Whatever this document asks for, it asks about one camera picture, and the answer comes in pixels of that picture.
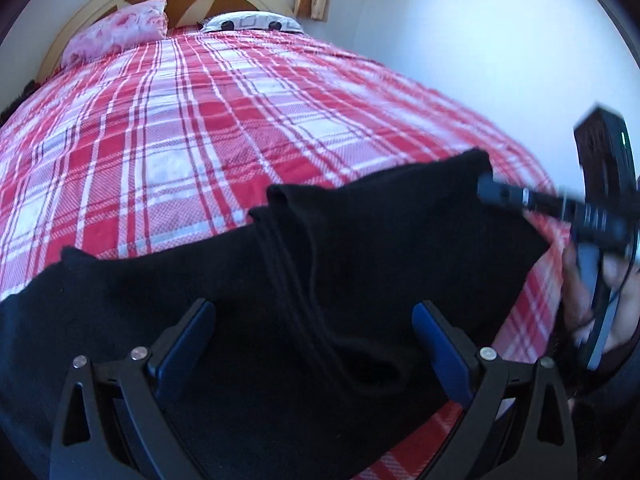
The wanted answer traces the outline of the right hand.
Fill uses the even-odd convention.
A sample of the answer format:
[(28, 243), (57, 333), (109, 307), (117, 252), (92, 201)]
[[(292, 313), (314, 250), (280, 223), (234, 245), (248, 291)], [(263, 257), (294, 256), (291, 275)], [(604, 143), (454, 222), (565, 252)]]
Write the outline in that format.
[(625, 361), (639, 342), (639, 263), (570, 243), (563, 252), (564, 326), (586, 370)]

